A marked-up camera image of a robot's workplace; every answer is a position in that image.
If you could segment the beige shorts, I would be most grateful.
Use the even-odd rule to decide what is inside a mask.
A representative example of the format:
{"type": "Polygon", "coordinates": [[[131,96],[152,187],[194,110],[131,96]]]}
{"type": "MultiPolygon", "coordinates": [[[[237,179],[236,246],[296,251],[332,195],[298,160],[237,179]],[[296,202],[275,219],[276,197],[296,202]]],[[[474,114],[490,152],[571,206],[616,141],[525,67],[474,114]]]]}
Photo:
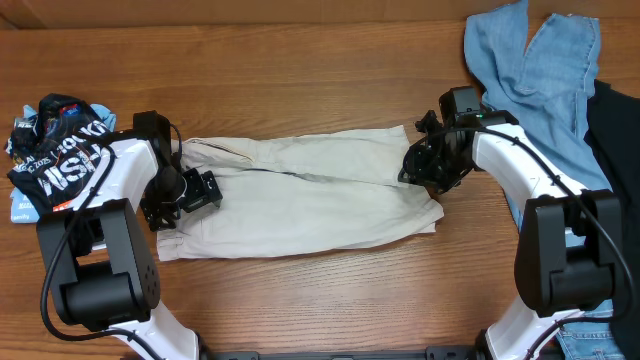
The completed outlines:
{"type": "Polygon", "coordinates": [[[282,257],[432,233],[442,206],[426,189],[398,179],[408,148],[402,126],[188,139],[183,166],[211,172],[223,199],[158,232],[159,258],[282,257]]]}

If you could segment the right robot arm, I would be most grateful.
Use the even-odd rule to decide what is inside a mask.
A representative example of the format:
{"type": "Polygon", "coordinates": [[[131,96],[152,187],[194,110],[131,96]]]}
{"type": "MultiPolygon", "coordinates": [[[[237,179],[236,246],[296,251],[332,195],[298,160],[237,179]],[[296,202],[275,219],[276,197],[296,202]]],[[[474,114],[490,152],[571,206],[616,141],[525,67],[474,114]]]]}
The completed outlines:
{"type": "Polygon", "coordinates": [[[474,88],[456,87],[415,123],[422,138],[402,161],[399,181],[438,194],[484,171],[522,215],[514,262],[518,294],[474,344],[430,346],[428,359],[559,359],[546,344],[564,326],[595,322],[591,311],[618,294],[634,306],[633,280],[621,254],[616,195],[590,190],[559,170],[505,110],[482,105],[474,88]]]}

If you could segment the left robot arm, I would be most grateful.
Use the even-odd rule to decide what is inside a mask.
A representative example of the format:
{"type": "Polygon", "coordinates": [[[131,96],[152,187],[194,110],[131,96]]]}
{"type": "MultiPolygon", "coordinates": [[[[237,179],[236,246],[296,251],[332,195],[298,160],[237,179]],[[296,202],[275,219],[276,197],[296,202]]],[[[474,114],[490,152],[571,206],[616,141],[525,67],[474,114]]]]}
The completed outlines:
{"type": "Polygon", "coordinates": [[[40,314],[68,342],[115,337],[142,359],[211,359],[202,337],[161,300],[156,263],[136,218],[153,232],[185,213],[218,207],[214,175],[180,164],[179,131],[155,111],[137,113],[129,130],[88,139],[100,147],[96,172],[63,210],[44,215],[37,235],[46,275],[40,314]]]}

